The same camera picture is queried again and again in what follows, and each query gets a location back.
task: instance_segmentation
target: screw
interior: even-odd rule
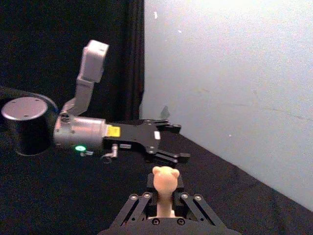
[[[201,197],[200,195],[195,195],[195,199],[196,199],[197,201],[201,201],[202,197]]]
[[[136,195],[131,195],[131,199],[132,199],[132,200],[137,200],[137,198],[138,198],[138,197],[137,197]]]
[[[153,220],[152,220],[152,224],[154,224],[154,225],[159,225],[159,224],[160,224],[159,219],[153,219]]]
[[[177,223],[178,223],[179,225],[184,225],[184,224],[185,224],[185,221],[184,221],[183,219],[178,219],[178,220],[177,220]]]
[[[145,194],[143,195],[143,197],[144,197],[144,198],[150,198],[151,195],[150,195],[149,193],[145,193]]]
[[[188,198],[188,194],[187,194],[187,193],[183,193],[183,194],[181,195],[181,197],[186,199],[186,198]]]

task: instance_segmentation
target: green led light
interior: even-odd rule
[[[86,150],[86,147],[85,146],[82,146],[82,145],[78,145],[75,147],[75,150],[77,151],[80,151],[80,152],[83,152]]]

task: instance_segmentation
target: silver motor housing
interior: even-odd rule
[[[102,140],[107,131],[105,119],[77,117],[61,113],[54,127],[54,143],[60,148],[74,148],[78,145],[88,151],[103,149]]]

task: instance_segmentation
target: black fabric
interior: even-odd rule
[[[0,133],[0,234],[97,234],[128,196],[145,191],[153,164],[119,151],[110,165],[53,149],[13,152]],[[161,147],[192,154],[178,165],[185,190],[200,193],[225,225],[246,235],[310,235],[313,213],[181,135],[165,132]]]
[[[126,67],[123,98],[126,104],[123,120],[139,119],[139,106],[144,92],[144,0],[130,2]]]
[[[94,39],[110,47],[103,78],[95,83],[84,115],[110,121],[137,117],[127,109],[137,113],[140,101],[126,103],[121,98],[142,96],[126,83],[140,77],[143,86],[143,67],[138,66],[143,63],[143,37],[139,44],[130,43],[143,34],[143,21],[137,19],[143,8],[134,12],[128,0],[4,0],[0,12],[0,85],[46,95],[61,108],[75,95],[83,47]]]

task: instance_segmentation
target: black curtain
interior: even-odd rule
[[[0,85],[46,95],[61,108],[75,95],[82,49],[94,39],[110,47],[83,115],[139,117],[143,0],[3,1],[0,17]]]
[[[132,1],[127,21],[125,112],[123,119],[139,119],[139,106],[144,92],[144,0]]]

